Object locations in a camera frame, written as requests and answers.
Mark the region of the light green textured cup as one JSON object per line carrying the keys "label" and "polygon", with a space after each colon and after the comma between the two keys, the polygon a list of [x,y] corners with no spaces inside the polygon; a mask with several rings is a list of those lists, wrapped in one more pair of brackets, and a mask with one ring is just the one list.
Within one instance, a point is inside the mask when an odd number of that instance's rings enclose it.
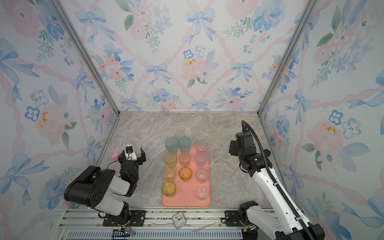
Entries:
{"label": "light green textured cup", "polygon": [[163,179],[166,182],[173,182],[175,180],[175,177],[176,177],[176,171],[174,168],[166,167],[162,171],[162,175],[163,175]]}

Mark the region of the yellow-green textured cup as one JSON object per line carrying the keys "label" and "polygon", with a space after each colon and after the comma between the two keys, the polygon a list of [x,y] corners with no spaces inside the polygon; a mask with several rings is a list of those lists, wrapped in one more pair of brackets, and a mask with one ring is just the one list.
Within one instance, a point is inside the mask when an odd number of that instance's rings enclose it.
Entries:
{"label": "yellow-green textured cup", "polygon": [[164,155],[164,162],[166,166],[170,168],[175,168],[178,163],[177,154],[174,152],[167,152]]}

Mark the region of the green glass cup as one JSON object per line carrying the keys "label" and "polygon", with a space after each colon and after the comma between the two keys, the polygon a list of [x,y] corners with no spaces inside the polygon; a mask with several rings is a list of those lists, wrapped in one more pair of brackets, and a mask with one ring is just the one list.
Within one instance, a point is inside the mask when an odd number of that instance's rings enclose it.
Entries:
{"label": "green glass cup", "polygon": [[177,190],[177,186],[174,182],[172,181],[168,181],[168,182],[165,182],[162,186],[162,193],[163,195],[165,195],[166,197],[171,197],[173,196],[175,193],[176,193],[176,190]]}

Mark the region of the clear glass cup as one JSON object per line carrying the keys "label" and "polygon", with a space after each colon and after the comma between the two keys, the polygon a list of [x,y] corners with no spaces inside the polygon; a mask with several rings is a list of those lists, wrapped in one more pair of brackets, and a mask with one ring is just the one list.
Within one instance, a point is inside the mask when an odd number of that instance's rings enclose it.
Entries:
{"label": "clear glass cup", "polygon": [[206,152],[195,153],[195,163],[199,168],[203,168],[208,161],[208,154]]}
{"label": "clear glass cup", "polygon": [[210,173],[207,169],[201,168],[196,171],[197,181],[201,184],[206,183],[210,178]]}

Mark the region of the tall teal textured cup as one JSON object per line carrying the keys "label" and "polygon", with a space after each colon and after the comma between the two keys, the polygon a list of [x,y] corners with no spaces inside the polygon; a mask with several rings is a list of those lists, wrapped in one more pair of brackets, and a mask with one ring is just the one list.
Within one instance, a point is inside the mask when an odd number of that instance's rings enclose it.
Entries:
{"label": "tall teal textured cup", "polygon": [[165,141],[165,146],[168,152],[177,154],[179,151],[178,139],[175,137],[167,138]]}

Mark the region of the clear textured cup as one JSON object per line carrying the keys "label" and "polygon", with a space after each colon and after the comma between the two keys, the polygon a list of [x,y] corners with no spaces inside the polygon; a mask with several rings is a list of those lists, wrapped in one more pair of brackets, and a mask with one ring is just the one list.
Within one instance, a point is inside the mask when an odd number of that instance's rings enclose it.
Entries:
{"label": "clear textured cup", "polygon": [[197,152],[205,153],[209,149],[209,144],[206,141],[199,140],[195,142]]}

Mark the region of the orange textured cup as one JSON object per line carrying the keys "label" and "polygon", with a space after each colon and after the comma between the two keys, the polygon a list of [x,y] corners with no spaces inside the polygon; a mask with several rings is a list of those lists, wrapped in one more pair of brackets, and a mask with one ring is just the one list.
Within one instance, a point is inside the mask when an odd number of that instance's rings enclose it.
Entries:
{"label": "orange textured cup", "polygon": [[179,155],[179,163],[182,167],[189,167],[191,163],[191,156],[188,153],[181,153]]}

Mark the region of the yellow glass cup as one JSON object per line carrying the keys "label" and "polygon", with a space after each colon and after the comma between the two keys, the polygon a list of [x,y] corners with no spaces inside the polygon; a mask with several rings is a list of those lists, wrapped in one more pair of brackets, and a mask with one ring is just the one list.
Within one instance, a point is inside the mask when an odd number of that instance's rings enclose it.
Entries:
{"label": "yellow glass cup", "polygon": [[189,182],[192,179],[193,171],[189,167],[182,167],[179,170],[179,178],[182,180],[182,182]]}

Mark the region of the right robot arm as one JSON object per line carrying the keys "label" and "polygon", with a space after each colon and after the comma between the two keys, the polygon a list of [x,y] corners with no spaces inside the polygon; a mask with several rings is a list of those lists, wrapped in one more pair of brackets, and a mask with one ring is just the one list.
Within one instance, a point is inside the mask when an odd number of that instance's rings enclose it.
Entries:
{"label": "right robot arm", "polygon": [[262,188],[276,214],[272,217],[258,203],[248,201],[239,206],[243,224],[255,225],[272,240],[325,239],[323,228],[312,224],[282,187],[265,152],[257,152],[252,133],[237,133],[230,143],[229,153],[239,158],[242,171]]}

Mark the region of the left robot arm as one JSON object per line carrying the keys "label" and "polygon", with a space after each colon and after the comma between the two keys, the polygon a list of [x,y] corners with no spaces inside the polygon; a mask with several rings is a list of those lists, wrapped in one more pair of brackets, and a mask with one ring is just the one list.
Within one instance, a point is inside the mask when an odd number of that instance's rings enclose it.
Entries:
{"label": "left robot arm", "polygon": [[131,197],[139,181],[139,166],[146,162],[146,153],[140,149],[137,156],[132,145],[126,146],[119,156],[120,175],[113,169],[89,166],[65,190],[64,199],[84,205],[106,216],[129,217],[129,205],[112,194]]}

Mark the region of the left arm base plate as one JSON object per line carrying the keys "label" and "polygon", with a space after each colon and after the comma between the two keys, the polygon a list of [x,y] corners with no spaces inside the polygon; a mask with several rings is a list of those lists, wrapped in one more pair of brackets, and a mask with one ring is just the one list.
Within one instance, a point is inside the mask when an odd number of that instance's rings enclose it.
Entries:
{"label": "left arm base plate", "polygon": [[103,227],[143,227],[146,213],[145,210],[129,210],[127,217],[107,215]]}

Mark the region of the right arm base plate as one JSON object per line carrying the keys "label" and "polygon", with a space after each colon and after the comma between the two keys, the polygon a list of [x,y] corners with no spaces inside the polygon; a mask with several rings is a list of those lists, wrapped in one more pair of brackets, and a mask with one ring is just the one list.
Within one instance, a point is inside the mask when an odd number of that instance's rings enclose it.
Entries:
{"label": "right arm base plate", "polygon": [[268,223],[261,212],[254,210],[225,211],[225,217],[220,220],[227,227],[250,227],[256,225],[264,226]]}

